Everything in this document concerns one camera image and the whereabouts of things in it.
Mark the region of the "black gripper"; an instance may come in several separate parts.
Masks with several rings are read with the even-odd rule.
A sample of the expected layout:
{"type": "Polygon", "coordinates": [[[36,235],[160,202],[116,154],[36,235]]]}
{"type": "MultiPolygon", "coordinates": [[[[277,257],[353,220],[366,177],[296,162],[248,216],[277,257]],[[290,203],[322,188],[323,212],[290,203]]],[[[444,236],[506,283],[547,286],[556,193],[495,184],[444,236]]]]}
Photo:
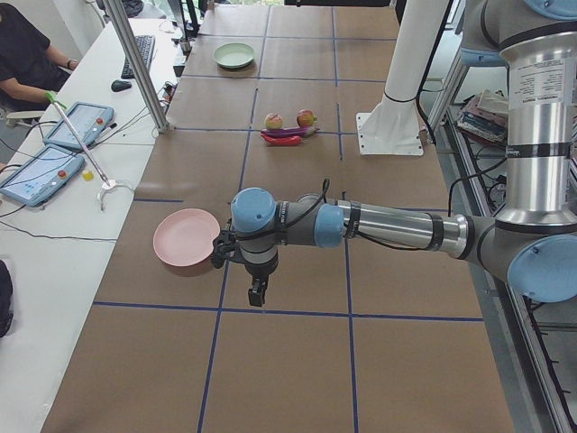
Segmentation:
{"type": "Polygon", "coordinates": [[[278,247],[273,245],[266,251],[252,252],[241,248],[244,267],[254,277],[252,286],[248,289],[249,304],[253,307],[263,307],[267,290],[267,279],[274,273],[279,264],[278,247]]]}

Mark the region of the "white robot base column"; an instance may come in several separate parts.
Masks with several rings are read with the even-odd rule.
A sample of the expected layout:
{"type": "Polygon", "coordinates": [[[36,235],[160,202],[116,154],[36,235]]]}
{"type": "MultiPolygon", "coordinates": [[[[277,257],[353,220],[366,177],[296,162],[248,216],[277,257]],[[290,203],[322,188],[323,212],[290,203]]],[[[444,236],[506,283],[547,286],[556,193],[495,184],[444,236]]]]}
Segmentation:
{"type": "Polygon", "coordinates": [[[424,153],[417,101],[451,8],[450,0],[406,2],[382,100],[371,112],[356,115],[360,154],[424,153]]]}

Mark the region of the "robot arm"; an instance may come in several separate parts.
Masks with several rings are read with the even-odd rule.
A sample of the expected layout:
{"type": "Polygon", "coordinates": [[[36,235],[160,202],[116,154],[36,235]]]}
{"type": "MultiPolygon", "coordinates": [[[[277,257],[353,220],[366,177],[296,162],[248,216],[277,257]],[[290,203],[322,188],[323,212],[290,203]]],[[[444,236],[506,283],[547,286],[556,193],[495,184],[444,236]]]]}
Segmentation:
{"type": "Polygon", "coordinates": [[[567,202],[576,104],[573,1],[470,1],[463,58],[508,64],[507,186],[494,217],[378,207],[307,195],[276,201],[265,189],[240,191],[212,262],[241,263],[261,306],[282,244],[336,247],[362,237],[399,250],[441,251],[475,263],[517,293],[559,302],[576,293],[576,215],[567,202]]]}

